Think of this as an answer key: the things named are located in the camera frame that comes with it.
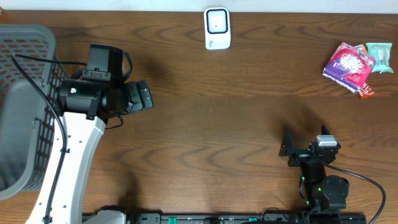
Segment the snack package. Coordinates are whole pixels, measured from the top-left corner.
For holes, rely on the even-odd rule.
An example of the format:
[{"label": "snack package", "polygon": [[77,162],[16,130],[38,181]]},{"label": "snack package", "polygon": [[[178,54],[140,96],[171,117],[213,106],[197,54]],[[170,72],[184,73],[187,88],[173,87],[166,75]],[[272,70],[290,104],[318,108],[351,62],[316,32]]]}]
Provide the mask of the snack package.
[{"label": "snack package", "polygon": [[[362,50],[362,52],[368,54],[368,51],[366,50],[366,47],[363,44],[357,45],[355,46],[355,48],[358,50]],[[360,99],[363,100],[371,96],[374,96],[374,91],[367,83],[364,83],[362,88],[359,89],[358,94],[360,95]]]},{"label": "snack package", "polygon": [[369,52],[366,50],[365,45],[363,45],[363,44],[359,44],[359,45],[355,46],[355,48],[358,50],[362,50],[362,52],[364,52],[364,53],[369,54]]},{"label": "snack package", "polygon": [[342,43],[326,64],[322,75],[356,93],[365,84],[374,64],[374,57]]},{"label": "snack package", "polygon": [[366,43],[368,52],[376,59],[376,66],[372,72],[391,72],[392,68],[389,66],[390,51],[392,43]]},{"label": "snack package", "polygon": [[374,96],[374,91],[367,83],[364,83],[362,88],[359,89],[358,93],[361,96],[361,100]]}]

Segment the laundry basket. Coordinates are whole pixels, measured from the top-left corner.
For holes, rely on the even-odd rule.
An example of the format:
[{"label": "laundry basket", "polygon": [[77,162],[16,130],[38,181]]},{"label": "laundry basket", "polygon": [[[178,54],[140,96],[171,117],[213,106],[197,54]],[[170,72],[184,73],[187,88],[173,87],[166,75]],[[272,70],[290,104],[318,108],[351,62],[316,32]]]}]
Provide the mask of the laundry basket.
[{"label": "laundry basket", "polygon": [[[55,37],[41,25],[0,25],[0,200],[41,188],[54,133],[53,114],[12,63],[13,52],[54,60]],[[55,103],[55,89],[68,76],[65,69],[17,61]]]}]

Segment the wood grain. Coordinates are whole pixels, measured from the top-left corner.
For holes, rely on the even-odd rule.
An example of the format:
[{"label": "wood grain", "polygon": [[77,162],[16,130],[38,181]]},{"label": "wood grain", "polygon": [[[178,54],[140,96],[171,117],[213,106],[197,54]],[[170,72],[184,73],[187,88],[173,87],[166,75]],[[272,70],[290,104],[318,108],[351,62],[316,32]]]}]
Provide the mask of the wood grain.
[{"label": "wood grain", "polygon": [[[307,147],[325,124],[342,145],[333,164],[379,182],[387,204],[377,222],[396,223],[398,76],[373,73],[377,96],[359,100],[321,71],[341,42],[392,42],[398,71],[398,16],[233,13],[231,47],[220,51],[205,49],[201,13],[5,11],[0,22],[49,27],[63,60],[85,62],[91,43],[119,47],[132,57],[132,78],[149,82],[155,107],[99,142],[85,212],[110,204],[165,213],[300,208],[300,170],[277,156],[282,128]],[[380,191],[338,175],[350,182],[346,211],[370,220]],[[37,195],[0,202],[0,223],[25,222]]]}]

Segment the wire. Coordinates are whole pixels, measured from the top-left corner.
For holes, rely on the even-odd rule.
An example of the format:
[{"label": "wire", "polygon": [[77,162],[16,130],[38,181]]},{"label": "wire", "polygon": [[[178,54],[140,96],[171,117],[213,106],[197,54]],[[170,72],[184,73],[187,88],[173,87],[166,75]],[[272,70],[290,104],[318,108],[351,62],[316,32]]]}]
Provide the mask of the wire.
[{"label": "wire", "polygon": [[269,208],[267,208],[267,209],[261,214],[261,220],[262,220],[262,221],[264,220],[264,215],[265,215],[265,214],[268,212],[268,210],[270,210],[270,209],[276,209],[276,210],[278,210],[279,213],[280,213],[281,215],[284,216],[284,218],[286,219],[286,221],[289,221],[289,219],[286,217],[286,215],[283,214],[282,211],[281,211],[279,208],[277,208],[277,207],[269,207]]},{"label": "wire", "polygon": [[113,128],[118,128],[118,127],[123,126],[123,123],[124,123],[123,116],[122,116],[121,114],[118,113],[118,118],[120,119],[120,124],[115,125],[115,126],[110,127],[110,128],[105,128],[105,130],[107,130],[107,129],[113,129]]},{"label": "wire", "polygon": [[14,63],[15,67],[18,69],[18,71],[26,78],[26,80],[33,86],[33,88],[36,90],[36,92],[43,98],[43,100],[46,102],[46,104],[49,106],[50,111],[54,114],[55,119],[58,122],[58,125],[60,126],[61,130],[61,135],[62,135],[62,149],[61,149],[61,156],[60,160],[58,162],[57,166],[57,171],[55,172],[54,175],[54,180],[52,182],[51,190],[49,193],[49,200],[47,201],[47,208],[45,209],[45,216],[44,216],[44,223],[49,224],[50,223],[50,212],[51,212],[51,205],[52,205],[52,200],[54,198],[54,193],[55,193],[55,188],[57,186],[57,182],[61,173],[61,168],[63,164],[63,160],[65,158],[65,154],[67,152],[67,132],[65,131],[65,127],[63,126],[60,116],[58,113],[55,111],[54,106],[51,104],[50,100],[47,98],[47,96],[43,93],[43,91],[36,85],[36,83],[31,79],[31,77],[26,74],[24,69],[18,64],[15,55],[12,55],[12,62]]},{"label": "wire", "polygon": [[72,79],[79,79],[83,75],[84,69],[79,69],[75,71],[70,78]]},{"label": "wire", "polygon": [[16,57],[36,60],[36,61],[39,61],[39,62],[48,62],[48,63],[63,64],[63,65],[86,65],[87,66],[87,63],[84,63],[84,62],[63,62],[63,61],[57,61],[57,60],[48,60],[48,59],[43,59],[43,58],[36,58],[36,57],[20,55],[20,54],[14,54],[14,55]]},{"label": "wire", "polygon": [[127,62],[129,63],[129,66],[130,66],[130,70],[123,76],[123,82],[125,82],[126,80],[128,80],[130,78],[130,75],[132,72],[132,62],[131,62],[130,56],[127,52],[122,52],[122,54],[125,56],[125,58],[127,59]]},{"label": "wire", "polygon": [[303,175],[300,175],[300,181],[298,182],[298,192],[300,193],[301,198],[305,199],[305,196],[303,194],[303,181],[304,177]]},{"label": "wire", "polygon": [[324,162],[323,160],[319,159],[319,157],[318,157],[318,155],[315,153],[315,151],[313,152],[313,154],[315,155],[315,157],[316,157],[325,167],[331,168],[331,169],[333,169],[333,170],[340,171],[340,172],[342,172],[342,173],[344,173],[344,174],[353,175],[354,177],[357,177],[357,178],[366,180],[366,181],[368,181],[368,182],[374,184],[376,187],[378,187],[378,188],[380,189],[380,191],[381,191],[381,193],[382,193],[381,205],[380,205],[379,210],[376,212],[375,216],[374,216],[374,217],[372,218],[372,220],[369,222],[369,224],[373,224],[373,223],[377,220],[377,218],[379,218],[379,215],[380,215],[381,212],[383,211],[383,208],[384,208],[384,206],[385,206],[385,204],[386,204],[386,192],[384,191],[383,187],[381,187],[381,185],[380,185],[379,183],[377,183],[376,181],[374,181],[374,180],[372,180],[372,179],[369,179],[369,178],[364,177],[364,176],[362,176],[362,175],[355,174],[355,173],[350,172],[350,171],[348,171],[348,170],[343,170],[343,169],[340,169],[340,168],[337,168],[337,167],[335,167],[335,166],[332,166],[332,165],[327,164],[327,163]]}]

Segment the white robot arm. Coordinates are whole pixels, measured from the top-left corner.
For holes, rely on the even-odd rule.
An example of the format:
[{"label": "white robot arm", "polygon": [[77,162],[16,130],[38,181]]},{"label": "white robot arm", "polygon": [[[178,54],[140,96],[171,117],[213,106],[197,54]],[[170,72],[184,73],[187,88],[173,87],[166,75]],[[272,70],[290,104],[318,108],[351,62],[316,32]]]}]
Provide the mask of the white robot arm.
[{"label": "white robot arm", "polygon": [[[130,71],[126,74],[122,72],[123,56],[130,65]],[[47,104],[51,105],[15,58],[13,62]],[[57,88],[57,107],[51,106],[50,109],[56,113],[57,119],[59,116],[61,124],[55,124],[52,152],[42,189],[26,223],[82,223],[88,174],[108,119],[117,116],[123,124],[123,115],[153,107],[145,80],[125,83],[131,71],[132,63],[126,52],[116,47],[93,44],[87,68],[81,70],[79,75],[74,74],[72,78],[65,79]],[[126,215],[123,212],[105,210],[86,223],[125,222]]]},{"label": "white robot arm", "polygon": [[[66,112],[61,117],[68,133],[68,151],[63,161],[57,188],[55,189],[51,222],[54,224],[80,224],[88,174],[98,141],[105,130],[105,123],[98,117],[86,119],[85,114]],[[40,195],[27,224],[42,224],[47,200],[57,170],[62,148],[62,135],[55,125],[54,144],[44,177]],[[117,211],[103,211],[86,223],[125,224],[126,215]]]}]

